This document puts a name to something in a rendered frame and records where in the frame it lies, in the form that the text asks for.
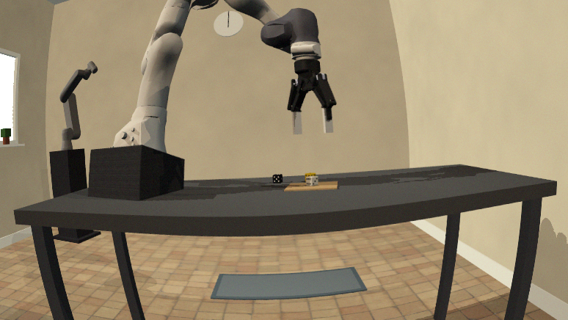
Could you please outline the orange flat mat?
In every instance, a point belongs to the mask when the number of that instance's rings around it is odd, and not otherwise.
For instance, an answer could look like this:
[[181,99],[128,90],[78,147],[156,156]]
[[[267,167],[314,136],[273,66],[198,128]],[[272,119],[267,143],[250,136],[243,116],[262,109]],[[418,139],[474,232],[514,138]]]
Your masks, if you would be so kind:
[[328,182],[318,182],[317,186],[307,186],[306,183],[290,183],[285,189],[287,191],[307,191],[307,190],[325,190],[325,189],[337,189],[337,181]]

